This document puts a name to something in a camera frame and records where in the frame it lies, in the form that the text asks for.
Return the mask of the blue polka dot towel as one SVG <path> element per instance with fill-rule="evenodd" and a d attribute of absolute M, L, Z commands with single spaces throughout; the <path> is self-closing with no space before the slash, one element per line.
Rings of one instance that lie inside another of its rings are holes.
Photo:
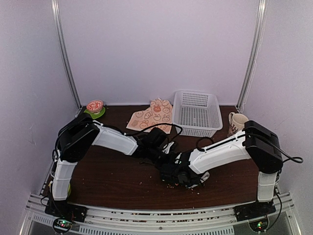
<path fill-rule="evenodd" d="M 204 185 L 204 182 L 210 177 L 210 174 L 209 172 L 205 172 L 203 174 L 200 174 L 200 175 L 196 175 L 194 178 L 192 178 L 190 180 L 190 183 L 189 185 L 187 186 L 188 189 L 192 189 L 192 188 L 195 188 L 195 187 L 198 187 L 198 186 L 203 186 Z"/>

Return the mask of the white plastic basket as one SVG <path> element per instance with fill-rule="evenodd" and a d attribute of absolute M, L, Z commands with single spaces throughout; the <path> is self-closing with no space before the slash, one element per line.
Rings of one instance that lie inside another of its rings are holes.
<path fill-rule="evenodd" d="M 175 92 L 172 122 L 182 128 L 184 136 L 214 136 L 223 128 L 217 97 L 193 91 Z"/>

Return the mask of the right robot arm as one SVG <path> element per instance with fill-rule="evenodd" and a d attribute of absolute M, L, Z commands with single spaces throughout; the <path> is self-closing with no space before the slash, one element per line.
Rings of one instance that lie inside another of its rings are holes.
<path fill-rule="evenodd" d="M 258 167 L 257 201 L 251 212 L 261 216 L 273 199 L 278 172 L 283 167 L 278 136 L 255 121 L 247 121 L 243 130 L 206 147 L 169 152 L 160 166 L 160 178 L 170 184 L 194 188 L 209 177 L 213 168 L 241 160 L 253 160 Z"/>

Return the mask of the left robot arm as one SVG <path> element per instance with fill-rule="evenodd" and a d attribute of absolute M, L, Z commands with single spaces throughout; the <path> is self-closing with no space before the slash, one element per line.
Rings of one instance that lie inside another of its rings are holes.
<path fill-rule="evenodd" d="M 175 143 L 158 125 L 154 124 L 149 129 L 147 134 L 143 131 L 128 134 L 115 126 L 93 120 L 89 115 L 79 116 L 64 126 L 58 133 L 52 154 L 51 209 L 59 217 L 69 215 L 70 206 L 64 201 L 68 198 L 74 169 L 93 145 L 135 158 L 147 158 L 156 164 L 162 163 Z"/>

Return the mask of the beige bunny print towel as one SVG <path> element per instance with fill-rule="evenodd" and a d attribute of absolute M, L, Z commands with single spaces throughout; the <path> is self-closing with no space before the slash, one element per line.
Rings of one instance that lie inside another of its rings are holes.
<path fill-rule="evenodd" d="M 173 106 L 170 101 L 160 98 L 152 100 L 146 110 L 136 111 L 127 124 L 127 129 L 141 131 L 147 127 L 160 124 L 157 128 L 170 134 L 172 126 Z"/>

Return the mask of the green saucer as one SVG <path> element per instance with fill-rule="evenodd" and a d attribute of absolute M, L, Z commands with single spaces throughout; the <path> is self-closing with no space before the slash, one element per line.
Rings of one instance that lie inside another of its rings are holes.
<path fill-rule="evenodd" d="M 98 118 L 100 118 L 101 116 L 103 116 L 105 114 L 105 111 L 106 111 L 106 109 L 103 106 L 102 109 L 100 110 L 100 112 L 98 112 L 98 113 L 92 113 L 88 109 L 85 109 L 84 113 L 89 114 L 92 119 L 98 119 Z"/>

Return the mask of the red patterned small bowl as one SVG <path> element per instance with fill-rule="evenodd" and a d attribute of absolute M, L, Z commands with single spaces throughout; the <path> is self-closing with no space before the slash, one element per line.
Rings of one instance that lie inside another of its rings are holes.
<path fill-rule="evenodd" d="M 86 109 L 92 114 L 97 114 L 101 112 L 103 106 L 104 102 L 102 100 L 93 100 L 87 104 Z"/>

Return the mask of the beige patterned mug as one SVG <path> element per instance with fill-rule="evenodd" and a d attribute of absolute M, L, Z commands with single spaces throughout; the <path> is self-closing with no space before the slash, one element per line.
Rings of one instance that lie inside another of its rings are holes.
<path fill-rule="evenodd" d="M 229 129 L 227 136 L 230 137 L 236 134 L 238 131 L 241 131 L 249 119 L 243 114 L 231 112 L 228 115 L 228 121 Z"/>

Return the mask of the lime green bowl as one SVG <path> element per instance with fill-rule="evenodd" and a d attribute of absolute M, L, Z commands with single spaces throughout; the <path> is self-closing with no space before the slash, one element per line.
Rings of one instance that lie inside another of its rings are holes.
<path fill-rule="evenodd" d="M 71 185 L 69 184 L 67 188 L 67 197 L 69 197 L 70 194 L 71 194 Z"/>

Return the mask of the front aluminium rail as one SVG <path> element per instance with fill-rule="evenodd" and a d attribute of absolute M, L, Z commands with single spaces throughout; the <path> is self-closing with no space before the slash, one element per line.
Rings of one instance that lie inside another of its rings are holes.
<path fill-rule="evenodd" d="M 238 221 L 231 207 L 132 211 L 89 207 L 84 222 L 68 222 L 27 207 L 21 235 L 300 235 L 293 210 Z"/>

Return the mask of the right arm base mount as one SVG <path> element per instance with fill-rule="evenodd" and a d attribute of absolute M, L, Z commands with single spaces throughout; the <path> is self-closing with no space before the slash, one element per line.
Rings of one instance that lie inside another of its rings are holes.
<path fill-rule="evenodd" d="M 262 217 L 276 212 L 274 203 L 271 202 L 253 202 L 249 204 L 235 206 L 234 213 L 237 221 L 250 220 Z"/>

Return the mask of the left aluminium frame post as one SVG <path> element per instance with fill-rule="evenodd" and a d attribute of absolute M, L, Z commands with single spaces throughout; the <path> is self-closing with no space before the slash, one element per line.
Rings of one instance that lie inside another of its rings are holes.
<path fill-rule="evenodd" d="M 64 33 L 63 33 L 63 28 L 62 28 L 62 21 L 61 21 L 61 14 L 60 14 L 60 8 L 59 8 L 59 1 L 58 0 L 52 0 L 51 1 L 51 7 L 52 7 L 52 14 L 56 26 L 56 32 L 58 36 L 58 41 L 59 41 L 59 46 L 61 50 L 61 58 L 63 61 L 65 73 L 67 76 L 67 80 L 69 83 L 70 91 L 71 94 L 74 98 L 75 105 L 77 109 L 80 109 L 82 107 L 77 88 L 74 82 L 73 74 L 71 71 L 70 67 L 70 62 L 67 54 L 67 48 L 66 48 L 66 43 L 65 43 L 65 38 L 64 38 Z"/>

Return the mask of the aluminium frame post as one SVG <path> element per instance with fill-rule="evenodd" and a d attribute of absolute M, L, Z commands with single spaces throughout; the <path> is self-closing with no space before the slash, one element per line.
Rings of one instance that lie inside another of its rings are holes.
<path fill-rule="evenodd" d="M 236 105 L 236 108 L 240 113 L 244 111 L 244 105 L 246 104 L 248 94 L 251 89 L 252 80 L 255 74 L 257 56 L 261 48 L 265 28 L 266 10 L 267 10 L 267 0 L 259 0 L 252 46 L 244 76 L 244 81 Z"/>
<path fill-rule="evenodd" d="M 67 48 L 66 48 L 66 43 L 65 43 L 65 38 L 64 38 L 64 33 L 63 33 L 63 28 L 62 28 L 62 21 L 61 21 L 61 14 L 60 14 L 60 8 L 59 8 L 59 1 L 58 0 L 52 0 L 51 1 L 51 7 L 52 7 L 52 14 L 56 26 L 56 32 L 58 36 L 58 41 L 59 41 L 59 46 L 61 50 L 61 58 L 63 61 L 65 73 L 67 76 L 67 80 L 69 83 L 70 91 L 71 94 L 74 98 L 75 105 L 77 109 L 80 109 L 82 107 L 77 88 L 74 82 L 73 74 L 71 71 L 70 67 L 70 62 L 67 54 Z"/>

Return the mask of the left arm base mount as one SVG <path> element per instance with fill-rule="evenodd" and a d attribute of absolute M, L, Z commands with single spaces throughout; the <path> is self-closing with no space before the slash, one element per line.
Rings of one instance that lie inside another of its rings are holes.
<path fill-rule="evenodd" d="M 73 204 L 49 204 L 45 213 L 68 221 L 84 222 L 87 215 L 87 208 Z"/>

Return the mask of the right aluminium frame post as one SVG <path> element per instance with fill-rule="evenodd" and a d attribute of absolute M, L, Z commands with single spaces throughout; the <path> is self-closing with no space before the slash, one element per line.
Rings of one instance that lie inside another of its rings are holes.
<path fill-rule="evenodd" d="M 236 105 L 236 108 L 240 113 L 244 111 L 244 105 L 246 104 L 248 94 L 251 89 L 252 80 L 255 74 L 257 56 L 261 48 L 265 28 L 266 10 L 267 10 L 267 0 L 259 0 L 252 46 L 244 76 L 244 81 Z"/>

